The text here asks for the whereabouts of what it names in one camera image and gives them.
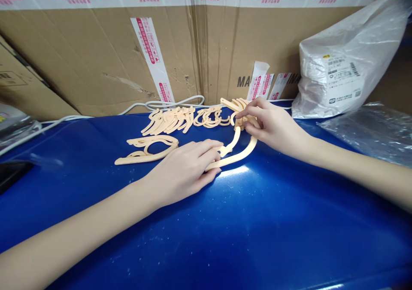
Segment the pile of hangers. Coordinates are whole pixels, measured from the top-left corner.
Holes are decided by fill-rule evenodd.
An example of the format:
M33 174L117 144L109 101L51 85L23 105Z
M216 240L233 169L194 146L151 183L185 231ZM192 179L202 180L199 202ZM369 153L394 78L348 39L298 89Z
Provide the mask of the pile of hangers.
M157 109L149 115L150 123L141 133L143 136L158 135L162 132L170 134L175 130L182 129L183 133L186 133L192 125L213 128L218 125L230 124L230 116L226 119L220 117L222 106L218 105L199 110L196 118L194 118L194 112L193 107L177 107L166 111ZM214 120L209 117L213 113L215 115Z

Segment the white plastic bag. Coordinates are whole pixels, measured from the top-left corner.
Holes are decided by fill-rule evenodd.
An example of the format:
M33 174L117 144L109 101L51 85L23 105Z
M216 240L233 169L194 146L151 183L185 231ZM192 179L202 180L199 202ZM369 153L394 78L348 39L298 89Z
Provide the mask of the white plastic bag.
M411 12L411 0L377 0L302 41L292 117L326 118L359 108L395 55Z

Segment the plastic wrap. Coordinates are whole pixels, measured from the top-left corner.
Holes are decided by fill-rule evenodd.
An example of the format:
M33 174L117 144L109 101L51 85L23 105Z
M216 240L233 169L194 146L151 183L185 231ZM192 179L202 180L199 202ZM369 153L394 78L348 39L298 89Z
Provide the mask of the plastic wrap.
M327 118L360 107L402 39L412 0L377 0L300 43L293 118Z
M412 168L412 117L369 103L320 124L361 153Z

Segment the left hand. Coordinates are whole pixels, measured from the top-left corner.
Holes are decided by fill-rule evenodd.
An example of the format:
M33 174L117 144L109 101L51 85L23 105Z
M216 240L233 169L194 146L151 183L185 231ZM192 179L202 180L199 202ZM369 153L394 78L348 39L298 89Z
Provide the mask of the left hand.
M216 140L205 140L176 148L139 182L148 187L159 208L183 200L199 192L221 172L214 168L204 174L210 163L220 160L215 147L222 145Z

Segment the white cord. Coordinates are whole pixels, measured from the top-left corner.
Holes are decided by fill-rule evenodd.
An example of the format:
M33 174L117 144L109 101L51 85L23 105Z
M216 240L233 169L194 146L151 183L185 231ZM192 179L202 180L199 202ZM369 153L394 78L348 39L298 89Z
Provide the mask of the white cord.
M188 101L190 101L190 100L197 99L197 98L201 99L200 103L197 104L197 105L196 105L196 104L186 104L186 103L185 103L185 102L188 102ZM146 102L146 103L135 103L135 104L132 104L132 105L131 105L130 107L128 107L125 111L121 112L121 113L118 114L118 115L124 115L124 114L128 113L131 109L133 109L133 108L136 107L136 106L145 106L149 111L154 111L154 110L156 110L157 108L175 107L175 106L178 106L178 105L182 105L182 106L193 106L193 107L195 107L195 108L199 108L199 107L201 107L201 108L208 108L208 107L214 107L214 106L216 106L216 105L203 105L204 101L205 101L205 97L204 97L204 96L202 96L202 95L196 95L196 96L193 96L193 97L184 99L184 100L182 100L182 101L180 101L180 102L148 101L148 102ZM269 100L269 102L279 102L279 101L293 101L293 99ZM290 107L283 107L283 108L284 108L285 110L289 110L289 109L290 109ZM9 151L12 150L13 148L15 148L15 147L17 147L17 146L19 146L19 145L27 142L28 140L31 140L32 138L36 137L36 136L39 135L40 133L43 133L43 132L45 132L45 131L47 131L47 130L49 130L49 129L55 127L55 126L57 126L58 124L60 124L60 123L63 122L63 121L70 121L70 120L76 120L76 119L86 119L86 118L94 118L94 117L92 117L92 116L83 116L83 115L70 115L70 116L66 116L66 117L60 118L59 120L51 120L51 121L47 121L47 122L42 122L42 123L41 123L42 125L46 125L46 124L51 124L51 125L49 125L49 126L47 126L47 127L44 127L44 128L42 128L42 129L40 129L39 131L36 131L36 132L34 132L34 133L32 133L32 134L30 134L30 135L22 138L21 140L18 140L17 142L9 145L8 147L6 147L5 149L3 149L3 150L0 151L0 156L2 156L2 155L4 155L5 153L9 152Z

